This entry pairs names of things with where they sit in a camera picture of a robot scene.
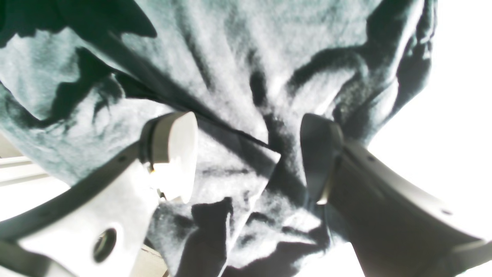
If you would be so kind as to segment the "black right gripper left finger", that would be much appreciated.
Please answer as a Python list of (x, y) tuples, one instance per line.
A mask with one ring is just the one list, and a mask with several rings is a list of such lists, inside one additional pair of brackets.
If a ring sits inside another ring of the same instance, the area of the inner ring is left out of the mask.
[(68, 191), (1, 222), (1, 276), (130, 276), (159, 204), (190, 201), (197, 149), (193, 112), (148, 121)]

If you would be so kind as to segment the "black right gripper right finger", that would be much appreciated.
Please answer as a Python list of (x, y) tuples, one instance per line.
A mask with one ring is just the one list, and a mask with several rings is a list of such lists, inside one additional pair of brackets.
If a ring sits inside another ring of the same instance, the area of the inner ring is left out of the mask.
[(334, 208), (367, 277), (455, 277), (491, 261), (491, 232), (396, 174), (337, 123), (305, 114), (309, 196)]

